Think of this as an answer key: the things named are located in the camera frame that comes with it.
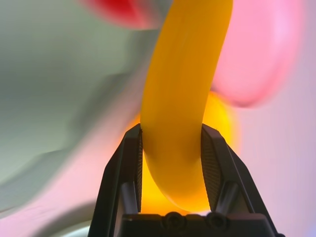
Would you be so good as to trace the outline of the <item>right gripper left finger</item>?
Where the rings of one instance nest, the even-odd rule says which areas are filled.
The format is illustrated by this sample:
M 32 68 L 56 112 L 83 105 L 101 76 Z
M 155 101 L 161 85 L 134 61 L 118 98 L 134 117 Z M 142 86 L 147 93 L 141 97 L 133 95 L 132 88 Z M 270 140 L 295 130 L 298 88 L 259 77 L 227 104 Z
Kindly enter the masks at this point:
M 94 237 L 113 237 L 117 216 L 138 214 L 142 198 L 142 130 L 128 130 L 105 167 L 92 218 Z

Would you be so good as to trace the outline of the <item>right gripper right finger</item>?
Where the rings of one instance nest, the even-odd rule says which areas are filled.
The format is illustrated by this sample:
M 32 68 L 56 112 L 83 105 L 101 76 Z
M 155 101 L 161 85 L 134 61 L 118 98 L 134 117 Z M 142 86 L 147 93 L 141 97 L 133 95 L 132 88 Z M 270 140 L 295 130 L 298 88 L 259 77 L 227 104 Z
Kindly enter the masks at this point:
M 223 136 L 201 130 L 201 165 L 211 214 L 207 223 L 219 237 L 280 237 L 249 170 Z

